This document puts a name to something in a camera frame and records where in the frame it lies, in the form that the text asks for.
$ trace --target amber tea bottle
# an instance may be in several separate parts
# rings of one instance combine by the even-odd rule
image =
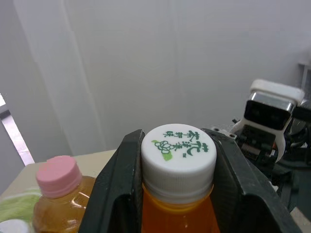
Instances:
[[[95,178],[82,176],[74,158],[57,156],[40,167],[36,179],[43,196],[34,208],[35,232],[78,232]]]
[[[209,195],[216,147],[202,130],[169,124],[141,146],[143,233],[219,233]]]

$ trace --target orange liquid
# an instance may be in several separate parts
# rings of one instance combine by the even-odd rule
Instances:
[[[83,176],[71,193],[57,199],[42,196],[35,204],[33,227],[36,233],[76,233],[81,224],[95,178]]]
[[[209,195],[191,204],[167,204],[144,187],[142,233],[220,233]]]

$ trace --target white bottle cap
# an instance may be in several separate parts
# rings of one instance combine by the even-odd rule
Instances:
[[[185,204],[212,189],[216,147],[202,130],[182,124],[151,130],[141,144],[142,177],[155,198]]]
[[[30,233],[30,230],[25,221],[11,219],[0,223],[0,233]]]

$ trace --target pink bottle cap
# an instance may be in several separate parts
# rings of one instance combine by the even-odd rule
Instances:
[[[60,198],[79,185],[82,174],[74,158],[64,155],[47,160],[36,173],[36,180],[44,196]]]

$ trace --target label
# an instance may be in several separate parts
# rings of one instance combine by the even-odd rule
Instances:
[[[181,152],[183,158],[193,156],[193,151],[197,153],[208,152],[208,145],[200,140],[200,134],[196,131],[188,132],[166,131],[163,133],[165,140],[152,140],[155,147],[162,153],[163,159],[169,161],[175,156],[175,151]]]

